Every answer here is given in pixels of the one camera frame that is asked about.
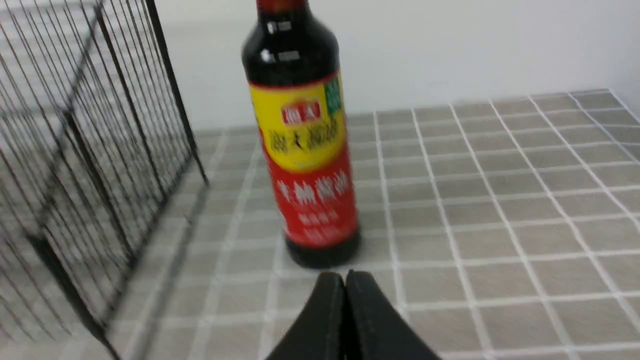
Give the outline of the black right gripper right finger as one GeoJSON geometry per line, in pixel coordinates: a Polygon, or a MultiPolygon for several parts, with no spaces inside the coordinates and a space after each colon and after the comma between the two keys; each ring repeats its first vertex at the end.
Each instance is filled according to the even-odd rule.
{"type": "Polygon", "coordinates": [[[345,279],[347,360],[439,360],[441,357],[395,310],[370,272],[345,279]]]}

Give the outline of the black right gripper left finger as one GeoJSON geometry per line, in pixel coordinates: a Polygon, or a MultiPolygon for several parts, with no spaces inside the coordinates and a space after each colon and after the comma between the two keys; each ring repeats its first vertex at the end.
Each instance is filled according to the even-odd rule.
{"type": "Polygon", "coordinates": [[[336,272],[318,275],[305,305],[268,360],[343,360],[345,285],[336,272]]]}

